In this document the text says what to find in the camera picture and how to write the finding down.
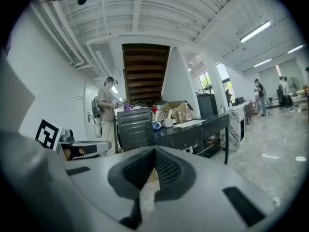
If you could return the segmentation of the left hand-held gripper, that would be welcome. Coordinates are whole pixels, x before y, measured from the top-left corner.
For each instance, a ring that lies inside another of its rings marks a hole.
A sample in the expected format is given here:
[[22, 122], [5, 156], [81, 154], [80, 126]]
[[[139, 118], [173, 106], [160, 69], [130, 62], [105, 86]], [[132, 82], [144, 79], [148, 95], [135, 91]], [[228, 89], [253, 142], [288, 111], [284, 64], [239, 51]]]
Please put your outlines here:
[[75, 142], [73, 132], [57, 124], [42, 120], [35, 137], [44, 148], [57, 151], [58, 144], [72, 144], [72, 147], [82, 148], [85, 154], [103, 154], [109, 151], [112, 144], [108, 141]]

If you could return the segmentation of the person's left hand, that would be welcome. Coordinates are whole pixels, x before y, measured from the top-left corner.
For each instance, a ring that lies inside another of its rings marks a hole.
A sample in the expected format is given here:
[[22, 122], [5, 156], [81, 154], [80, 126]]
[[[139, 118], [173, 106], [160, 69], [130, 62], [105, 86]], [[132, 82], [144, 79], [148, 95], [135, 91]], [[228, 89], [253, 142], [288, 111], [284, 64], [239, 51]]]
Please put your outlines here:
[[82, 147], [69, 147], [63, 149], [66, 160], [73, 160], [76, 157], [82, 157], [85, 155], [85, 151]]

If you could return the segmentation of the wooden staircase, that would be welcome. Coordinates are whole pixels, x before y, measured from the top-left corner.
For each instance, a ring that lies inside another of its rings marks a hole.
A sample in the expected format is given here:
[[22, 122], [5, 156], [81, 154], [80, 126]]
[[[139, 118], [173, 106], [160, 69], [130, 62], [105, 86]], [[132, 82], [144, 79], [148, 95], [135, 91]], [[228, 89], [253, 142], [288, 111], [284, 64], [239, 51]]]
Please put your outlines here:
[[170, 46], [127, 43], [122, 50], [128, 103], [149, 106], [160, 101]]

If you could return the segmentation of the dark tall cabinet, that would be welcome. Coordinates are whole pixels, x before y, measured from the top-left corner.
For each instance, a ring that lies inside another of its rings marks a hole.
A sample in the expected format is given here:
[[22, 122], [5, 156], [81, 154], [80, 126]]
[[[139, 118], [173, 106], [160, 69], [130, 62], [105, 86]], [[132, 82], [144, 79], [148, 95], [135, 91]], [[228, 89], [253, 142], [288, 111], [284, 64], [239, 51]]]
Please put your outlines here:
[[197, 101], [202, 118], [218, 115], [214, 94], [197, 94]]

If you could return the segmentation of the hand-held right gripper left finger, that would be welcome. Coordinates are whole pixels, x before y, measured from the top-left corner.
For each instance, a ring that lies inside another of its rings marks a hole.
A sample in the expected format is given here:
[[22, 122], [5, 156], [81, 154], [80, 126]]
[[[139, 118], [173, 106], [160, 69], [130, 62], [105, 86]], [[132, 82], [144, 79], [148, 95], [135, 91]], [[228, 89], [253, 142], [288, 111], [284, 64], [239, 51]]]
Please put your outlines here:
[[75, 208], [80, 229], [154, 229], [153, 217], [143, 218], [140, 192], [154, 168], [153, 147], [119, 155], [65, 163], [83, 206]]

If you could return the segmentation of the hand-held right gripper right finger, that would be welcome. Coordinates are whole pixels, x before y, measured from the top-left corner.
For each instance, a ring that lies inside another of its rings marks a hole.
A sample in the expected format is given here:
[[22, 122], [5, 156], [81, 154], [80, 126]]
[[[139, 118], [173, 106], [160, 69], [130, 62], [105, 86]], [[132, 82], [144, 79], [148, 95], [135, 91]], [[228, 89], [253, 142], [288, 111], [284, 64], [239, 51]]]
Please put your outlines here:
[[155, 202], [141, 224], [142, 232], [244, 232], [244, 216], [254, 210], [258, 223], [275, 211], [272, 198], [229, 166], [177, 149], [162, 147], [189, 163], [196, 173], [191, 188], [179, 199]]

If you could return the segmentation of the window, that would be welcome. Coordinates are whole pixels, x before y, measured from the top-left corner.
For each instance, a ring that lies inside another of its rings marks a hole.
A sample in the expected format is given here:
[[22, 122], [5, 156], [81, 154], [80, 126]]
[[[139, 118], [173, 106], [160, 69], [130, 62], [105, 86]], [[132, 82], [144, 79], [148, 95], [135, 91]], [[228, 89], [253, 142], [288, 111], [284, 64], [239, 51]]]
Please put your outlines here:
[[213, 94], [213, 89], [212, 89], [212, 85], [211, 85], [211, 79], [208, 75], [208, 72], [204, 72], [203, 74], [201, 74], [198, 77], [199, 81], [200, 81], [200, 85], [202, 88], [202, 93], [205, 94]]

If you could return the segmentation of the black marble vanity counter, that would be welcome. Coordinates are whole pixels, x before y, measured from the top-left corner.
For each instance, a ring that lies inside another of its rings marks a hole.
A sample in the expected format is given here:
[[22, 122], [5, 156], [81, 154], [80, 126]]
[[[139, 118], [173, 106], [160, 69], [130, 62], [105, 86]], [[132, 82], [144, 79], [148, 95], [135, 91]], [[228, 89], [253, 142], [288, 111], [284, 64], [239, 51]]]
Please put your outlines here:
[[229, 157], [229, 114], [214, 115], [207, 121], [186, 128], [161, 128], [154, 132], [154, 144], [178, 150], [190, 150], [194, 155], [209, 159], [225, 152], [224, 164]]

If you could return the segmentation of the standing fan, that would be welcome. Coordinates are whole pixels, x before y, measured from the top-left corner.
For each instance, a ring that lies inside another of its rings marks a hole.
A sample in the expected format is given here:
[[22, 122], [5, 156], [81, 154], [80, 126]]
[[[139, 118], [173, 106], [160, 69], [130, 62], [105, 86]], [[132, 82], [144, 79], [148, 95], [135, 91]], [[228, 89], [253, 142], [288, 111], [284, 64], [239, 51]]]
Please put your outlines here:
[[291, 77], [288, 79], [288, 88], [289, 88], [289, 95], [294, 97], [297, 95], [297, 92], [300, 89], [299, 80], [296, 77]]

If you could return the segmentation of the dark grey washing machine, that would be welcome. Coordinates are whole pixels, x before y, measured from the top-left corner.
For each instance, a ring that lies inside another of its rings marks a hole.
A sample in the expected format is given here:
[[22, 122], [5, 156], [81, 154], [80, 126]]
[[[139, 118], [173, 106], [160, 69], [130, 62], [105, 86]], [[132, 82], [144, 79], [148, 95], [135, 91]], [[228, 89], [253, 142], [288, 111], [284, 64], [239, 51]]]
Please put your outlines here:
[[155, 144], [150, 108], [118, 112], [117, 128], [119, 144], [125, 152]]

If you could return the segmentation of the white marble counter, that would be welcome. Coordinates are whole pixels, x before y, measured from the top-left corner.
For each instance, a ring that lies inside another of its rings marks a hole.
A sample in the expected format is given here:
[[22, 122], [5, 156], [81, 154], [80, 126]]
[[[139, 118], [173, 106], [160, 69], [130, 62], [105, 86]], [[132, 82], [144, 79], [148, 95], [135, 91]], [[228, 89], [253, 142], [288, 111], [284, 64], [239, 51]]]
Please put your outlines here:
[[233, 107], [229, 111], [229, 149], [238, 151], [245, 134], [246, 112], [245, 104]]

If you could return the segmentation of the cardboard box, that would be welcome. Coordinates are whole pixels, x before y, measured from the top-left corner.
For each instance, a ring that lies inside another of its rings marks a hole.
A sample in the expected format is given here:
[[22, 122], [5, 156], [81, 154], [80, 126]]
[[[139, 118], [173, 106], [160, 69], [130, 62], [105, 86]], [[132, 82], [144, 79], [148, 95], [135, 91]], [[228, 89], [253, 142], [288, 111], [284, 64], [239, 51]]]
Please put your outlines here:
[[187, 101], [173, 101], [173, 102], [170, 101], [170, 102], [167, 102], [163, 106], [163, 108], [161, 109], [161, 111], [164, 115], [164, 118], [168, 117], [169, 110], [172, 109], [173, 113], [171, 115], [171, 118], [175, 121], [175, 124], [186, 122], [186, 116], [185, 116], [186, 107], [185, 107], [185, 104], [188, 104], [188, 106], [191, 110], [192, 119], [193, 119], [194, 118], [194, 116], [193, 116], [194, 110]]

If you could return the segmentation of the white sink basin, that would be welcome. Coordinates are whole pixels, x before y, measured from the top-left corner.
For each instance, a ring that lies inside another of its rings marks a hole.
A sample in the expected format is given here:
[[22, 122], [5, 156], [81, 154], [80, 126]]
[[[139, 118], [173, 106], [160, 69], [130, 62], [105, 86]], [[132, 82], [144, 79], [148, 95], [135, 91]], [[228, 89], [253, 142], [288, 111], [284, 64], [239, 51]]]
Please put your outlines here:
[[174, 127], [186, 128], [186, 127], [190, 127], [190, 126], [193, 126], [193, 125], [200, 124], [200, 123], [205, 122], [205, 121], [207, 121], [207, 120], [206, 119], [193, 119], [193, 120], [189, 120], [189, 121], [182, 122], [182, 123], [179, 123], [179, 124], [175, 124]]

